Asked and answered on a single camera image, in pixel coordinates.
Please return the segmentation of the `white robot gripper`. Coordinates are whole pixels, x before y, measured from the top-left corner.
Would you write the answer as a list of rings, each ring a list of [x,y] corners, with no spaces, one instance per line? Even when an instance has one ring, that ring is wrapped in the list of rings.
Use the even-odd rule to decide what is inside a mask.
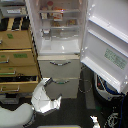
[[[49,100],[45,87],[52,82],[51,78],[43,78],[34,90],[34,97],[37,100]]]

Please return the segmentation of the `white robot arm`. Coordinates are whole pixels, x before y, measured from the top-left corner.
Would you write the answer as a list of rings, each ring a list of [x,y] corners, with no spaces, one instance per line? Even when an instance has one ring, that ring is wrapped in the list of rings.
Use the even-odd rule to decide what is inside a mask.
[[[13,111],[0,107],[0,128],[26,128],[34,121],[36,113],[45,115],[58,110],[62,96],[51,100],[45,90],[52,81],[52,78],[41,80],[33,91],[31,104],[23,103]]]

